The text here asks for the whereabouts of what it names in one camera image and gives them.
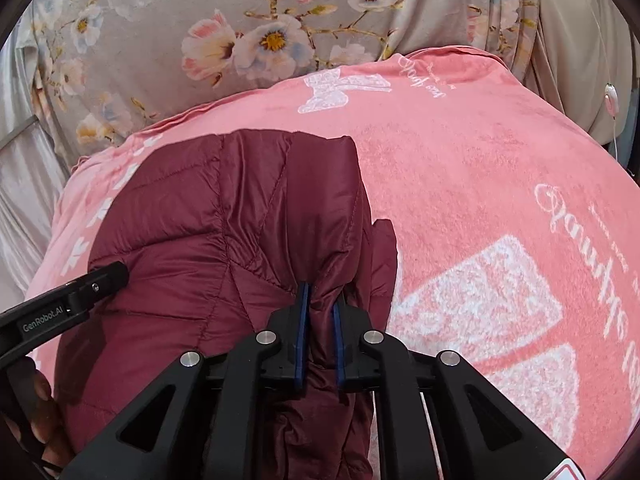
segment pink blanket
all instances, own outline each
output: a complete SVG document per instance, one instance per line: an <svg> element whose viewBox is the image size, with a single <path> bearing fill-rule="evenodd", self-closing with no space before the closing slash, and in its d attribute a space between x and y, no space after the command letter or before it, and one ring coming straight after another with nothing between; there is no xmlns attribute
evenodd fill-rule
<svg viewBox="0 0 640 480"><path fill-rule="evenodd" d="M470 47L286 80L86 160L30 296L86 272L100 222L149 153L238 128L353 137L372 214L391 218L398 237L388 331L421 352L459 350L587 478L603 471L640 416L640 190L500 60ZM49 377L54 348L36 352Z"/></svg>

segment floral fabric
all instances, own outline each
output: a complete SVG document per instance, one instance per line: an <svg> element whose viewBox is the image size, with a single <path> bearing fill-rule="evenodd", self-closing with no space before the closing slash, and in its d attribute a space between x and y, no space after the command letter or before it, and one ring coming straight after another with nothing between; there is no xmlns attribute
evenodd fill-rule
<svg viewBox="0 0 640 480"><path fill-rule="evenodd" d="M193 105L394 52L469 44L522 80L537 25L538 0L34 0L20 47L72 167Z"/></svg>

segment round metal pin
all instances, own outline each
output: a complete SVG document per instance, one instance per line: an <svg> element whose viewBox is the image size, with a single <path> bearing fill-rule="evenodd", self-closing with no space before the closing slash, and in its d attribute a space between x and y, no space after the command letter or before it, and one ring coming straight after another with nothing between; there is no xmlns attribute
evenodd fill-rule
<svg viewBox="0 0 640 480"><path fill-rule="evenodd" d="M378 343L382 343L382 340L385 338L382 332L378 332L377 330L369 330L364 333L364 341L369 343L370 345L377 345Z"/></svg>
<svg viewBox="0 0 640 480"><path fill-rule="evenodd" d="M447 366L455 366L459 364L460 356L453 350L447 350L440 354L440 360Z"/></svg>
<svg viewBox="0 0 640 480"><path fill-rule="evenodd" d="M195 366L200 362L200 356L197 352L185 352L180 356L180 364L186 367Z"/></svg>
<svg viewBox="0 0 640 480"><path fill-rule="evenodd" d="M276 335L271 330L263 330L255 337L255 340L261 345L270 345L276 341Z"/></svg>

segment quilted fabric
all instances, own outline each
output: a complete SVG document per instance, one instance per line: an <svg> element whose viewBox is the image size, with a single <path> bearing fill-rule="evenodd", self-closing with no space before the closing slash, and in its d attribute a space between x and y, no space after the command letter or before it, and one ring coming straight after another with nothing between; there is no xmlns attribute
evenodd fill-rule
<svg viewBox="0 0 640 480"><path fill-rule="evenodd" d="M349 137L243 130L152 153L114 200L90 268L130 283L65 334L56 391L81 450L180 354L227 352L312 282L304 397L275 404L263 478L370 478L370 397L338 395L330 307L345 290L386 325L396 276L390 221L371 224Z"/></svg>

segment label sticker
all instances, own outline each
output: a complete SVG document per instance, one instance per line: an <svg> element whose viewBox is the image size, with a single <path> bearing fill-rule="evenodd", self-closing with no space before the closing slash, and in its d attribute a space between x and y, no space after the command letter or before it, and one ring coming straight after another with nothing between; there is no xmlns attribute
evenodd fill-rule
<svg viewBox="0 0 640 480"><path fill-rule="evenodd" d="M584 480L584 476L573 460L565 458L545 480Z"/></svg>

